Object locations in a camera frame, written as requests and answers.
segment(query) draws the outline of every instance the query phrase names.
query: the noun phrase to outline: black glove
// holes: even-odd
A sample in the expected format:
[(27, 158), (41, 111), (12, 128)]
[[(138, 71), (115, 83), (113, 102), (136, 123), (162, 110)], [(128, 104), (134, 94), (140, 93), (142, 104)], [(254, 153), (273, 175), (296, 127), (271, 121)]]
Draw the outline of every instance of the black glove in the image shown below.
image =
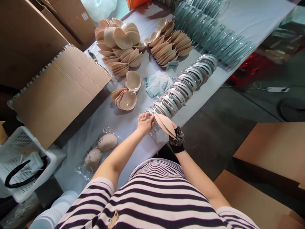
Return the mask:
[(169, 137), (169, 145), (174, 153), (180, 153), (184, 151), (183, 142), (184, 142), (184, 134), (180, 127), (175, 129), (177, 140), (173, 139), (171, 136)]

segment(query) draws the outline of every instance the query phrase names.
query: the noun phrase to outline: striped shirt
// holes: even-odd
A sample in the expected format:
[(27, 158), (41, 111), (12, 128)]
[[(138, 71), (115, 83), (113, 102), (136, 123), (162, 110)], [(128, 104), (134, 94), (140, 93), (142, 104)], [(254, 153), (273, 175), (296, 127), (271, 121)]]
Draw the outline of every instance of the striped shirt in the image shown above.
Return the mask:
[(90, 181), (56, 229), (200, 227), (258, 228), (232, 207), (214, 210), (178, 164), (152, 158), (135, 168), (116, 192), (106, 178)]

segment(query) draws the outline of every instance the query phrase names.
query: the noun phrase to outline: hand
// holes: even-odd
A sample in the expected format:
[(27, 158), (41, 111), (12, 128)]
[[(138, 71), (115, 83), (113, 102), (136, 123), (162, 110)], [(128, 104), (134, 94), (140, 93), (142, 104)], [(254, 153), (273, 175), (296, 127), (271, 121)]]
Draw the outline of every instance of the hand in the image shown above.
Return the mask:
[(174, 122), (172, 122), (172, 125), (173, 125), (174, 129), (177, 129), (177, 125)]
[(172, 151), (176, 153), (180, 153), (184, 151), (183, 142), (184, 142), (184, 134), (180, 127), (178, 127), (175, 123), (172, 122), (172, 125), (176, 132), (176, 140), (169, 136), (169, 145), (171, 146)]
[(153, 128), (155, 122), (153, 119), (155, 115), (151, 115), (149, 112), (143, 113), (139, 116), (138, 128), (137, 130), (143, 135), (147, 135)]

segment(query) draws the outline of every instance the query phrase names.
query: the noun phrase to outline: white power strip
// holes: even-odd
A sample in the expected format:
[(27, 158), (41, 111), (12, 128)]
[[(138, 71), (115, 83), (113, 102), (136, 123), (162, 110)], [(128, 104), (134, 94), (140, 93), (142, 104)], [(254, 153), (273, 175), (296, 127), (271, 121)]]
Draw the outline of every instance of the white power strip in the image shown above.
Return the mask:
[(289, 88), (287, 87), (268, 87), (266, 88), (268, 92), (288, 92)]

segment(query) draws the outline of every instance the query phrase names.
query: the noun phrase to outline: white table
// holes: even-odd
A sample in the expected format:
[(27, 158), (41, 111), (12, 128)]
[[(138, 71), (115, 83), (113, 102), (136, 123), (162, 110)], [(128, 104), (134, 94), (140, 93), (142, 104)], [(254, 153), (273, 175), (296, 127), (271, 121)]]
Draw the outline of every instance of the white table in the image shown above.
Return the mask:
[[(161, 7), (162, 5), (156, 3), (143, 5), (126, 15), (124, 22), (135, 23), (143, 41), (155, 30), (160, 18), (172, 18), (172, 14), (165, 7)], [(287, 0), (230, 0), (230, 6), (220, 18), (220, 21), (249, 40), (260, 44), (294, 7), (295, 4)], [(101, 60), (102, 55), (97, 52), (99, 48), (96, 44), (93, 44), (89, 49), (95, 53), (99, 64), (104, 65)], [(200, 54), (192, 50), (187, 58), (180, 62), (176, 73), (178, 74), (185, 67), (190, 66), (191, 62), (198, 56)], [(218, 67), (209, 80), (201, 86), (200, 90), (194, 93), (186, 106), (173, 117), (173, 122), (183, 126), (236, 69), (237, 67), (226, 72)], [(145, 51), (142, 63), (139, 68), (136, 68), (136, 71), (143, 78), (153, 75), (158, 70), (161, 70), (161, 68), (148, 51)], [(124, 84), (125, 77), (114, 76), (104, 90), (112, 92), (124, 87)], [(119, 143), (121, 143), (136, 129), (139, 113), (146, 111), (146, 108), (152, 103), (153, 100), (146, 93), (144, 86), (139, 90), (137, 104), (130, 112), (119, 110), (108, 97), (63, 148), (67, 157), (55, 172), (55, 177), (63, 191), (74, 190), (80, 193), (87, 184), (75, 172), (75, 168), (97, 137), (103, 132), (104, 127), (111, 128), (119, 138)], [(119, 178), (118, 188), (127, 182), (130, 173), (137, 165), (151, 158), (167, 141), (168, 137), (163, 131), (159, 131), (154, 137), (145, 136), (124, 168)]]

